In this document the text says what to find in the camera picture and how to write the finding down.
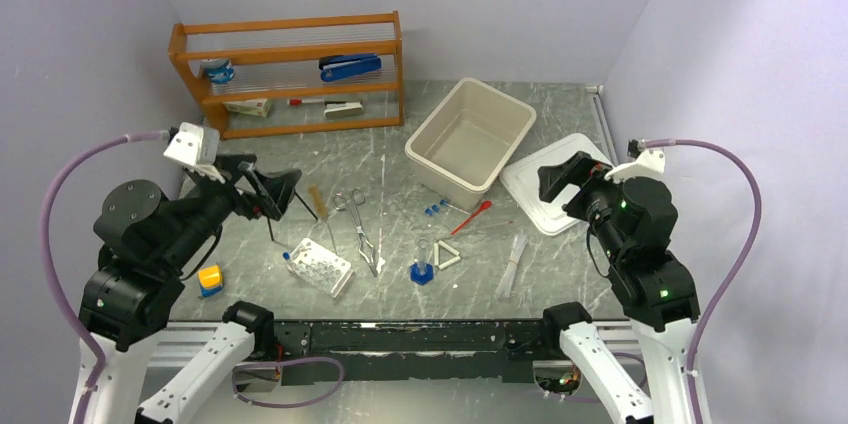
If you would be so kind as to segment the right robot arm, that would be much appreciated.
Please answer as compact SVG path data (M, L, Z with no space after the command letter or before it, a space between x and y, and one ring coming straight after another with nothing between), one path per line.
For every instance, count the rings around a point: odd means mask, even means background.
M543 202L576 187L562 209L587 223L605 252L606 278L637 338L650 390L624 370L577 302L544 310L540 346L577 367L615 423L706 420L696 402L699 379L687 363L699 302L691 273L668 249L678 211L664 170L664 153L646 150L615 167L578 151L537 171Z

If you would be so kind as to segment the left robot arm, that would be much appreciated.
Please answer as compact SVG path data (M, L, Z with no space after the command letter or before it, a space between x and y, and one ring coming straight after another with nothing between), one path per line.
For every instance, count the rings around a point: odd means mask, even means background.
M94 224L102 240L98 269L84 287L78 314L90 372L77 386L75 423L153 423L152 407L134 409L155 339L185 288L183 269L209 238L219 239L231 215L278 221L296 198L299 169L263 174L256 158L222 155L214 172L189 171L194 186L170 200L149 180L117 186Z

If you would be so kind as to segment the graduated cylinder blue base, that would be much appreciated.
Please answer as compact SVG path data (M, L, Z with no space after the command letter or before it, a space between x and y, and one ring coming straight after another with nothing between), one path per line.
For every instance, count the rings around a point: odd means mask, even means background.
M410 266L410 280L418 285L426 285L433 280L435 271L429 261L431 244L425 238L417 241L418 253Z

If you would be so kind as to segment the metal crucible tongs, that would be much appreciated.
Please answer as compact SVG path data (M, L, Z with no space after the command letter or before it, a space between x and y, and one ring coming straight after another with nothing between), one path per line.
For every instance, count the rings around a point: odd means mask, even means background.
M372 276L377 278L379 276L378 252L367 235L364 222L360 214L360 207L366 201L364 192L359 188L337 192L333 196L332 201L335 210L339 212L346 212L350 217L358 240L358 255L367 265Z

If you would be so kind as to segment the black wire tripod stand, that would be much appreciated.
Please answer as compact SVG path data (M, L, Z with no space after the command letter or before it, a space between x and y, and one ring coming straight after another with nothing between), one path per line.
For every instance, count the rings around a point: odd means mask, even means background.
M297 200L318 221L316 212L298 193L296 187L302 178L299 169L286 169L270 174L263 174L253 163L239 165L243 177L251 186L252 192L247 197L253 212L266 219L269 237L275 244L281 245L276 239L272 221L280 221L294 200Z

